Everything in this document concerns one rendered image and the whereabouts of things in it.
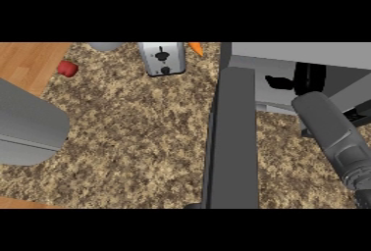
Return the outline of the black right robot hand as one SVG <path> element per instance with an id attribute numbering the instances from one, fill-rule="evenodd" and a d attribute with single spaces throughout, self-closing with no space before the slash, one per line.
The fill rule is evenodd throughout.
<path id="1" fill-rule="evenodd" d="M 291 79 L 268 75 L 265 80 L 274 89 L 293 90 L 297 96 L 314 91 L 323 92 L 327 82 L 327 66 L 297 62 Z"/>

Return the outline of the pale grey microwave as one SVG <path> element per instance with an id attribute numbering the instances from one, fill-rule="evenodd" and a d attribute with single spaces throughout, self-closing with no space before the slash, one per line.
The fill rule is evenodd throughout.
<path id="1" fill-rule="evenodd" d="M 256 109 L 299 117 L 293 90 L 274 89 L 268 75 L 291 79 L 296 63 L 327 66 L 327 95 L 355 127 L 371 124 L 371 43 L 232 42 L 237 67 L 256 71 Z"/>

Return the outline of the dark grey microwave door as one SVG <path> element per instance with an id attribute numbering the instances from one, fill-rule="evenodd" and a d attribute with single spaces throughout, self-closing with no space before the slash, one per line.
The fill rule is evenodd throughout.
<path id="1" fill-rule="evenodd" d="M 221 43 L 219 78 L 209 116 L 201 201 L 187 209 L 259 207 L 256 71 L 237 67 L 234 43 Z"/>

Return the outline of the orange carrot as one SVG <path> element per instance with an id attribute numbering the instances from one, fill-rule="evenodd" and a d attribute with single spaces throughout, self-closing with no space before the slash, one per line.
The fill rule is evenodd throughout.
<path id="1" fill-rule="evenodd" d="M 191 49 L 197 53 L 197 55 L 203 57 L 203 47 L 201 47 L 200 42 L 189 42 L 188 46 L 191 47 Z"/>

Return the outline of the silver toaster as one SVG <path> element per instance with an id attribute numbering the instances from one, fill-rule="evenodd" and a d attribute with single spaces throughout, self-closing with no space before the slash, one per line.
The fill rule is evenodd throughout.
<path id="1" fill-rule="evenodd" d="M 178 75 L 187 71 L 187 51 L 181 42 L 139 42 L 138 47 L 150 76 Z"/>

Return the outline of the grey bowl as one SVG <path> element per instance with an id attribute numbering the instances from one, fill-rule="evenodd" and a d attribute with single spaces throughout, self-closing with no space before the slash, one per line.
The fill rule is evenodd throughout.
<path id="1" fill-rule="evenodd" d="M 108 52 L 117 49 L 123 45 L 123 42 L 90 42 L 89 45 L 98 51 Z"/>

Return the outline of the red bell pepper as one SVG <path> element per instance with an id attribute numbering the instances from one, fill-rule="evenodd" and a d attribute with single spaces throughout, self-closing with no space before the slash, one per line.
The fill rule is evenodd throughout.
<path id="1" fill-rule="evenodd" d="M 70 61 L 61 61 L 58 65 L 58 73 L 67 77 L 73 77 L 79 72 L 79 66 Z"/>

